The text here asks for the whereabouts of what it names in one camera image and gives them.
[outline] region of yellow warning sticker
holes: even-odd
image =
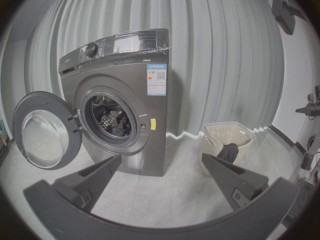
[[[156,129],[156,119],[152,118],[151,119],[151,130],[155,130]]]

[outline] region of washing machine door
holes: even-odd
[[[27,94],[13,114],[13,138],[28,162],[45,170],[60,169],[78,154],[81,142],[78,115],[58,96]]]

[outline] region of gray marble floor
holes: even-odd
[[[289,179],[300,157],[270,129],[256,133],[257,139],[239,166],[269,177]],[[165,175],[146,177],[116,172],[92,213],[115,222],[141,227],[171,228],[206,222],[232,212],[214,180],[198,163],[202,137],[168,135]],[[13,144],[0,169],[0,181],[11,202],[29,226],[42,238],[52,239],[26,203],[22,190],[45,179],[54,179],[93,164],[82,147],[68,166],[46,171],[24,160]]]

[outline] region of laundry basket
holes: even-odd
[[[256,139],[256,136],[249,129],[238,122],[207,123],[204,131],[205,134],[198,155],[198,161],[203,172],[208,176],[210,174],[201,161],[202,153],[216,157],[222,151],[223,145],[235,143],[238,146],[239,153],[233,164],[237,165]]]

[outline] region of washing machine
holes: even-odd
[[[83,143],[95,163],[121,154],[118,171],[163,176],[168,48],[167,29],[147,29],[101,38],[62,57],[65,101],[37,91],[16,107],[13,134],[21,153],[54,170]]]

